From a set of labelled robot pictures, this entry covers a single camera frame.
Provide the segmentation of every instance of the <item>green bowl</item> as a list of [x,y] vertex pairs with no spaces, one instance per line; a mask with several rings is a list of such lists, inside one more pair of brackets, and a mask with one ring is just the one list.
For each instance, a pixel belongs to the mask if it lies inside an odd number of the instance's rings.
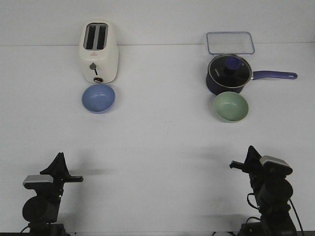
[[228,122],[242,120],[249,110],[245,98],[235,92],[220,93],[215,98],[214,107],[218,116]]

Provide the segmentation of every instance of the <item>white toaster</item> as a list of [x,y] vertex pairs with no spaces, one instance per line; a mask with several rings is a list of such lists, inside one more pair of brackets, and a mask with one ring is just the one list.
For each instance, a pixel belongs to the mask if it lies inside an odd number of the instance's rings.
[[118,46],[113,25],[103,20],[87,22],[82,30],[79,54],[87,81],[113,81],[118,68]]

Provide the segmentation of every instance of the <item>saucepan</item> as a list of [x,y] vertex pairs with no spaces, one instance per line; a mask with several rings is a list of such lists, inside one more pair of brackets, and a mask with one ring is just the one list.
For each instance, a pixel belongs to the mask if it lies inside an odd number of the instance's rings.
[[234,54],[223,54],[211,60],[208,66],[207,87],[218,95],[231,91],[240,93],[250,80],[260,78],[296,79],[297,74],[281,71],[252,71],[249,63],[242,57]]

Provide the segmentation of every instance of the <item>bowl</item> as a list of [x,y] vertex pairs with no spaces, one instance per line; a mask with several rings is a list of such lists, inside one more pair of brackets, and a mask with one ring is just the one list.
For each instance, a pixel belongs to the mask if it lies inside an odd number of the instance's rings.
[[236,92],[222,92],[214,100],[214,108],[220,118],[237,122],[246,117],[249,106],[245,98]]
[[101,114],[107,112],[114,104],[114,90],[104,84],[88,87],[82,95],[82,104],[90,112]]

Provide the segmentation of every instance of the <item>clear plastic lid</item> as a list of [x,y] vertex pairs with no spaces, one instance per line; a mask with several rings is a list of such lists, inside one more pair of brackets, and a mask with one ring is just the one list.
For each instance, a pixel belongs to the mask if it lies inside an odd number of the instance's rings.
[[251,55],[255,52],[252,35],[249,32],[209,32],[207,45],[211,55]]

